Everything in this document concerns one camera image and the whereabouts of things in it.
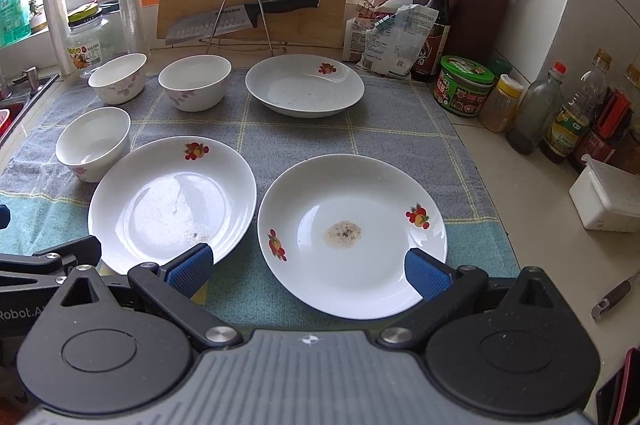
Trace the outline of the white plate with food stain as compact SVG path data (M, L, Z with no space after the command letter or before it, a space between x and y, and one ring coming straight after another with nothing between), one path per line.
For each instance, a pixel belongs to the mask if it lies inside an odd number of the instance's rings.
M351 320L379 320L421 297L405 255L445 261L447 231L431 195L408 174L372 157L333 154L300 162L272 182L260 204L262 255L304 304Z

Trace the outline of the white floral bowl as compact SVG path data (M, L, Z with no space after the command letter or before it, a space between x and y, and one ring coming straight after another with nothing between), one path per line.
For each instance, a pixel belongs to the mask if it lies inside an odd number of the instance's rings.
M121 108L96 108L63 130L56 141L56 158L81 181L98 183L130 152L130 128L131 118Z
M231 63L218 55L187 56L167 65L158 83L181 112L207 111L224 99Z
M89 87L106 105L120 105L142 93L145 77L142 68L148 58L129 53L97 68L88 79Z

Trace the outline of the grey checked table mat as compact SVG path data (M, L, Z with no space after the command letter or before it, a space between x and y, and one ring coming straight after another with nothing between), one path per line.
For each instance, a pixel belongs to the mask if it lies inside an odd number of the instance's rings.
M314 156L352 153L384 160L430 193L446 223L451 266L474 265L499 278L516 275L518 263L486 186L431 91L420 82L375 76L364 78L364 85L363 98L348 111L296 119L254 100L242 70L231 75L224 99L202 113L178 111L150 77L125 110L134 145L187 134L224 142L250 164L259 192ZM8 152L1 200L11 221L1 233L3 252L29 255L87 234L93 186L66 169L54 148L67 124L99 104L84 82L72 82L26 140Z

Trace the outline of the white plastic seasoning box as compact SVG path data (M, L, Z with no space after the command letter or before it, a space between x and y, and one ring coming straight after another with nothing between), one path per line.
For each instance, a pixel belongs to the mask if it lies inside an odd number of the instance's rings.
M640 179L582 156L585 169L570 187L570 198L586 230L636 233L640 225Z

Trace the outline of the yellow lid spice jar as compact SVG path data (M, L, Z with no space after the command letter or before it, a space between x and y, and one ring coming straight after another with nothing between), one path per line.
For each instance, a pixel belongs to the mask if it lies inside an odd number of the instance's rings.
M480 123L492 132L503 132L520 104L524 86L508 74L501 74L482 109Z

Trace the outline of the green lid sauce jar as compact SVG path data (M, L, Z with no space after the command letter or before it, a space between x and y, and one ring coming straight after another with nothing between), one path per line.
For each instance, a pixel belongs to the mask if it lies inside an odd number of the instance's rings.
M454 115L476 117L495 82L496 75L482 64L461 56L445 55L440 59L434 99Z

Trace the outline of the clear bottle red cap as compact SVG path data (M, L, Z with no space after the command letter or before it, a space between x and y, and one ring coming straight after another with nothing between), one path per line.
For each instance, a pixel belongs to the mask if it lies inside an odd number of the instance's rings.
M513 122L506 132L506 141L520 154L536 150L544 132L559 113L562 105L562 79L566 66L555 62L547 75L538 78L526 91Z

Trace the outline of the dark soy sauce bottle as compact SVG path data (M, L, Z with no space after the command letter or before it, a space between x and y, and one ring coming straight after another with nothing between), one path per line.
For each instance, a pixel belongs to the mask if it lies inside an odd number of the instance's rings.
M426 5L438 15L411 70L412 78L417 81L429 81L437 75L450 29L449 0L428 0Z

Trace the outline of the stainless steel sink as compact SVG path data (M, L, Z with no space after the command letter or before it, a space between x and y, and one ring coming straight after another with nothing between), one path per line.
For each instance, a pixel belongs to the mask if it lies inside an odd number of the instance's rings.
M29 67L8 84L1 95L1 110L8 111L9 124L1 129L1 145L5 145L28 111L59 79L59 73L39 74L37 67Z

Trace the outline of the green cap small jar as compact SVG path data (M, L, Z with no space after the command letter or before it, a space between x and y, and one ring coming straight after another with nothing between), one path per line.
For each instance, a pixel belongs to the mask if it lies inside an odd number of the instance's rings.
M499 55L493 55L489 59L487 67L496 77L500 77L503 74L509 75L513 70L512 64Z

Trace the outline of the red label sauce bottle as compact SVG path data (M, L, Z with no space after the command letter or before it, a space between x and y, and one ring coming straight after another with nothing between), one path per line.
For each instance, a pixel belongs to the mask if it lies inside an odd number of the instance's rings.
M639 69L629 64L623 81L608 88L588 132L570 154L568 163L582 172L584 155L629 174L639 174Z

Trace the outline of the white clipped food bag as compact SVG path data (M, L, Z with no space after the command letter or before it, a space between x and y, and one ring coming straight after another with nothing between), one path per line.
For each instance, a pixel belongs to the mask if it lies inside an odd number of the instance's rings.
M407 77L437 17L437 10L423 4L400 6L366 31L358 66L382 76Z

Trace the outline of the glass jar with green lid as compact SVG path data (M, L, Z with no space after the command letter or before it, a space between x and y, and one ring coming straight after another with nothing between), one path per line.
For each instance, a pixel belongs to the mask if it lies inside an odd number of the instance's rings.
M80 78L91 74L115 54L115 35L112 23L96 1L78 7L67 17L70 29L66 50Z

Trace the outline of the red white salt bag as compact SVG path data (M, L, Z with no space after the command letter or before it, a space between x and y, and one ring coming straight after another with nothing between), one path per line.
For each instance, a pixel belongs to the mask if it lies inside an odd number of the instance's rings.
M366 33L373 25L395 14L401 6L411 6L413 0L386 0L374 6L370 2L351 4L347 11L342 61L357 62L366 46Z

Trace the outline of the dark red knife block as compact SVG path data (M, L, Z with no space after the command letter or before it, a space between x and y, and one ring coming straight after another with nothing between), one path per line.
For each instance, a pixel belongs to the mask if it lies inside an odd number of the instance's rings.
M443 55L487 64L511 0L449 0L450 29Z

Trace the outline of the short plastic wrap roll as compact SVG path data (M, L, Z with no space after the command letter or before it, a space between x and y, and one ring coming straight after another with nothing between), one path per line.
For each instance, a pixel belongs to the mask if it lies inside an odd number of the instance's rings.
M42 0L46 15L53 52L63 76L72 75L74 66L67 52L67 39L70 29L67 23L65 0Z

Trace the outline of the black handled kitchen knife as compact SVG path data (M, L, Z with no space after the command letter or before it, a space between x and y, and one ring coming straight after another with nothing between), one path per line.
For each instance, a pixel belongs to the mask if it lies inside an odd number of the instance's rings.
M221 36L256 28L258 16L263 13L288 13L320 6L320 0L265 0L207 11L182 18L168 28L165 44L182 44L190 40Z

